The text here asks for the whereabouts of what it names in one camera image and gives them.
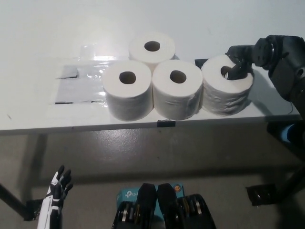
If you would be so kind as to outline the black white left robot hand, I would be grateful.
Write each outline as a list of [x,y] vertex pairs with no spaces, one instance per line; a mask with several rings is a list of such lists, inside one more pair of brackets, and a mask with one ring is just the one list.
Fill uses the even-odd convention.
[[61,229],[64,201],[73,188],[71,170],[62,165],[54,174],[42,201],[37,229]]

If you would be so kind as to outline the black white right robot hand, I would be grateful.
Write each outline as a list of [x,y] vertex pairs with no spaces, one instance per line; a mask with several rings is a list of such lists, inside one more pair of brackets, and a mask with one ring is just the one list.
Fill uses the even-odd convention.
[[222,67],[221,73],[227,80],[244,79],[253,74],[253,45],[231,46],[225,55],[235,64],[234,67]]

